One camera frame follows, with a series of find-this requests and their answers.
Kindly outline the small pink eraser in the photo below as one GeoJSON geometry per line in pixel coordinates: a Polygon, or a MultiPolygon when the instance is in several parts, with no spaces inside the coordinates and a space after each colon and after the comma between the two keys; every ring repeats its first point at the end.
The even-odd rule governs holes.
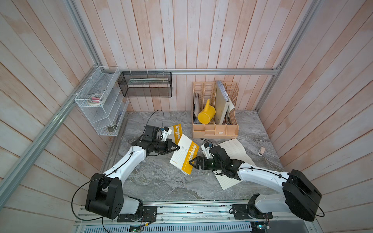
{"type": "Polygon", "coordinates": [[[266,149],[265,149],[264,147],[261,147],[261,148],[259,149],[258,155],[259,155],[259,156],[262,156],[262,155],[265,153],[265,151],[266,151],[266,149]]]}

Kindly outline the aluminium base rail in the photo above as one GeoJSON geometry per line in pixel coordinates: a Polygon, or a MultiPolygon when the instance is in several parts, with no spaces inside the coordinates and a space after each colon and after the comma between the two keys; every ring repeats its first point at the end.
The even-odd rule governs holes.
{"type": "Polygon", "coordinates": [[[317,221],[308,222],[291,213],[274,212],[260,219],[236,219],[234,204],[247,201],[146,202],[156,209],[144,221],[119,222],[99,218],[84,208],[73,233],[321,233],[317,221]]]}

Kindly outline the cream book in organizer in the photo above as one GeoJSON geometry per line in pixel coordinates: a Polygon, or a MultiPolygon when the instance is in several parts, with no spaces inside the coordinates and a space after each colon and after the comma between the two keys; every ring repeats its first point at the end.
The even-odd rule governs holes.
{"type": "Polygon", "coordinates": [[[216,96],[215,96],[216,114],[214,117],[216,124],[223,124],[228,107],[229,107],[229,96],[222,82],[217,81],[216,82],[216,96]]]}

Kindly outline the yellow watering can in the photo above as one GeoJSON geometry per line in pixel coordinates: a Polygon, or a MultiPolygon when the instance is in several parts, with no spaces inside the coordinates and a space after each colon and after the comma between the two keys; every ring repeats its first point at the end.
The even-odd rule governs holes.
{"type": "Polygon", "coordinates": [[[210,99],[207,100],[204,109],[197,115],[201,124],[209,124],[216,114],[216,110],[210,105],[210,99]]]}

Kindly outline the open cream notebook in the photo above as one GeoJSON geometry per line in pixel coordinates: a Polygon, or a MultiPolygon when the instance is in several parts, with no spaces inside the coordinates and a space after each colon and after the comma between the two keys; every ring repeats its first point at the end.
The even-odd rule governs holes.
{"type": "MultiPolygon", "coordinates": [[[[243,161],[252,166],[256,166],[250,156],[246,154],[244,146],[237,139],[222,142],[219,144],[219,146],[224,149],[229,156],[228,163],[225,165],[227,170],[233,171],[234,169],[238,168],[239,166],[237,160],[243,161]]],[[[215,175],[215,177],[217,178],[222,190],[226,190],[241,182],[241,180],[226,176],[215,175]]]]}

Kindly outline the beige desk organizer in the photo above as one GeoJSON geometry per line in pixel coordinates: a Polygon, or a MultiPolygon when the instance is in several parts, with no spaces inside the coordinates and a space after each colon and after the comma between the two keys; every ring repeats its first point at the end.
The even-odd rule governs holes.
{"type": "MultiPolygon", "coordinates": [[[[232,103],[236,107],[239,87],[236,82],[223,82],[225,90],[232,103]]],[[[210,99],[210,105],[215,107],[216,82],[194,82],[193,83],[193,105],[192,105],[192,136],[195,139],[234,139],[238,137],[239,125],[235,117],[235,109],[231,111],[232,124],[216,124],[214,117],[209,124],[201,124],[197,115],[204,109],[206,102],[210,99]]]]}

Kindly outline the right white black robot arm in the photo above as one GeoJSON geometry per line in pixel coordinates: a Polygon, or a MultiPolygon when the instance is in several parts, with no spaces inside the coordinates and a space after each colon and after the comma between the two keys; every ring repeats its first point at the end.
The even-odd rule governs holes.
{"type": "Polygon", "coordinates": [[[298,170],[278,172],[232,159],[221,146],[208,151],[209,156],[197,156],[189,161],[195,169],[210,170],[223,177],[247,181],[277,191],[273,195],[254,194],[246,204],[232,205],[235,219],[270,219],[274,212],[292,213],[312,222],[317,217],[322,199],[320,191],[298,170]]]}

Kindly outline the tape roll on shelf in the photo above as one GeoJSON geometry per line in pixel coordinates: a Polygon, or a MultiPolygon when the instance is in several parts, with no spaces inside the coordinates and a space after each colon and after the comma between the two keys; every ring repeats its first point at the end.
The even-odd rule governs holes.
{"type": "Polygon", "coordinates": [[[106,97],[103,93],[95,93],[86,97],[89,106],[99,106],[105,103],[106,97]]]}

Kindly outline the black mesh wall basket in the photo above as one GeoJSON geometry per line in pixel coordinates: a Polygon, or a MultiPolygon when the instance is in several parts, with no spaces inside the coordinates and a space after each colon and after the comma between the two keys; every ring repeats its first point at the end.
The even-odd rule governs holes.
{"type": "Polygon", "coordinates": [[[173,81],[170,72],[123,71],[118,85],[126,98],[171,98],[173,81]]]}

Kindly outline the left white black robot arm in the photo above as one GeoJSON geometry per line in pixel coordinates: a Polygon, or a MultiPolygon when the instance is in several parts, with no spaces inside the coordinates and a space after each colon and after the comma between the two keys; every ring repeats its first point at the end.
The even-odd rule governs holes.
{"type": "Polygon", "coordinates": [[[180,149],[170,138],[172,134],[172,129],[168,127],[145,126],[143,134],[112,168],[91,177],[85,209],[109,219],[122,216],[133,221],[143,219],[143,201],[125,197],[123,185],[136,166],[148,156],[169,154],[180,149]]]}

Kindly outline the papers in organizer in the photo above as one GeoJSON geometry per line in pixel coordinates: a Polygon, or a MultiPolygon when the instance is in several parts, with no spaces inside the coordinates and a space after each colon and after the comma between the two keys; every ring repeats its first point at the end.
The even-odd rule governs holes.
{"type": "Polygon", "coordinates": [[[226,115],[225,115],[226,124],[232,124],[232,121],[230,119],[230,114],[231,114],[231,111],[233,111],[234,109],[235,109],[235,106],[232,103],[230,97],[228,97],[228,108],[227,108],[227,112],[226,112],[226,115]]]}

